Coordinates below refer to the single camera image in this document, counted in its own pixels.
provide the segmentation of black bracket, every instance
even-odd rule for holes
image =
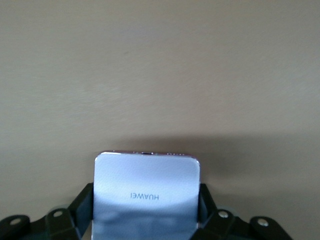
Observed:
[[[93,192],[94,184],[88,183],[68,208],[53,210],[34,222],[26,215],[4,218],[0,240],[80,240],[93,219]],[[217,209],[205,184],[200,185],[198,221],[200,228],[190,240],[292,240],[272,218],[255,216],[247,223]]]

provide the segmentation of beige wall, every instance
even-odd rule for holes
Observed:
[[[320,235],[320,1],[0,1],[0,219],[103,150],[194,154],[220,206]]]

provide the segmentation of smartphone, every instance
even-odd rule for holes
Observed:
[[[93,240],[187,240],[198,226],[200,164],[182,153],[105,151],[95,159]]]

